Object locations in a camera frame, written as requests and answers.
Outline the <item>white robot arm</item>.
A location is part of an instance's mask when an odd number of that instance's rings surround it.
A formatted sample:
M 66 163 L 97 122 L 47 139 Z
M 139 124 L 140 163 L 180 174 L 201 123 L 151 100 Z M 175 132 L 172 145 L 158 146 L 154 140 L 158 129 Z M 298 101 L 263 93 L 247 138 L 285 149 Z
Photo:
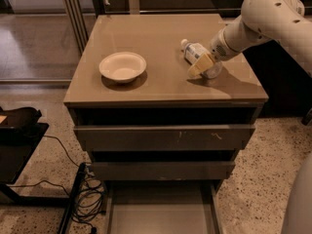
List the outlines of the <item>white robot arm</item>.
M 249 47 L 274 40 L 312 75 L 312 23 L 299 0 L 244 0 L 241 15 L 210 41 L 196 58 L 188 76 L 197 77 L 220 61 L 234 58 Z M 281 234 L 312 234 L 312 154 L 294 179 Z

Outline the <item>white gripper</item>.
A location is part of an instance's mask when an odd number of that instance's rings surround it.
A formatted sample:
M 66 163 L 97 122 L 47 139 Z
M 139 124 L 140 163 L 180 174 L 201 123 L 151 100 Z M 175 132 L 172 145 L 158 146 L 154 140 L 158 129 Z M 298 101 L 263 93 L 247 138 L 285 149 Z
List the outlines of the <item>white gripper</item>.
M 215 61 L 230 60 L 241 53 L 241 34 L 238 31 L 221 29 L 211 40 L 210 52 L 213 58 L 202 54 L 188 69 L 187 74 L 194 78 L 215 65 Z

